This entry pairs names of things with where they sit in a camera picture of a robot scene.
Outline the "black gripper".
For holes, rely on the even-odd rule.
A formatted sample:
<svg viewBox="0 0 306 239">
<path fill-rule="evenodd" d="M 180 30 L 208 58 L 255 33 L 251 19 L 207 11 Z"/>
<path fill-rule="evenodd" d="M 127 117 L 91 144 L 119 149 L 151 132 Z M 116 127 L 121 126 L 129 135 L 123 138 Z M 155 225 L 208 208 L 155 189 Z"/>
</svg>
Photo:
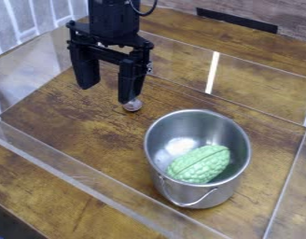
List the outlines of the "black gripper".
<svg viewBox="0 0 306 239">
<path fill-rule="evenodd" d="M 133 48 L 132 54 L 144 64 L 149 62 L 153 43 L 140 35 L 141 17 L 155 11 L 141 12 L 141 0 L 88 0 L 88 23 L 69 21 L 68 49 L 77 84 L 83 90 L 101 80 L 97 58 L 123 58 L 109 46 Z M 124 59 L 119 73 L 119 101 L 127 104 L 143 91 L 145 71 L 140 64 Z"/>
</svg>

